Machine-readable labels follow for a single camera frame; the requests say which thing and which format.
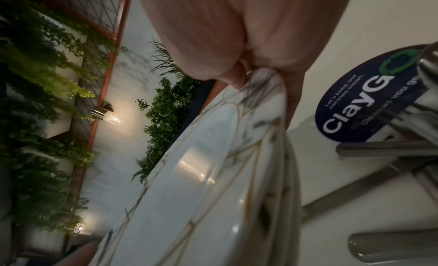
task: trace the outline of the light bulb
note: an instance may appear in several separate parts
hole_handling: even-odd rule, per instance
[[[125,120],[121,119],[120,116],[118,116],[116,113],[111,112],[111,111],[107,111],[104,116],[103,119],[105,122],[108,122],[110,124],[119,126],[125,130],[130,130],[132,127],[131,123],[126,122]]]

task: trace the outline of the stack of plates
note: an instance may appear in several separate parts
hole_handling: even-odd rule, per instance
[[[271,69],[226,88],[166,152],[90,265],[295,265],[299,186],[285,112]]]

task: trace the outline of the sticker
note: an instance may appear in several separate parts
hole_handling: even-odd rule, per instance
[[[319,131],[337,142],[365,142],[377,133],[427,91],[416,67],[425,46],[386,52],[336,81],[316,109]]]

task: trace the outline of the finger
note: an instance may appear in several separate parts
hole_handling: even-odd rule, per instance
[[[99,244],[89,242],[59,261],[55,266],[87,266],[96,254]]]
[[[286,86],[286,118],[285,128],[288,129],[292,117],[297,110],[298,104],[301,99],[302,85],[304,82],[303,73],[287,73],[279,71]]]
[[[189,76],[241,85],[241,16],[227,0],[141,0],[175,63]]]

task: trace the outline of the skin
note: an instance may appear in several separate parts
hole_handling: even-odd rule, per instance
[[[200,80],[241,88],[247,70],[276,69],[287,90],[289,125],[304,74],[349,0],[141,0],[175,63]]]

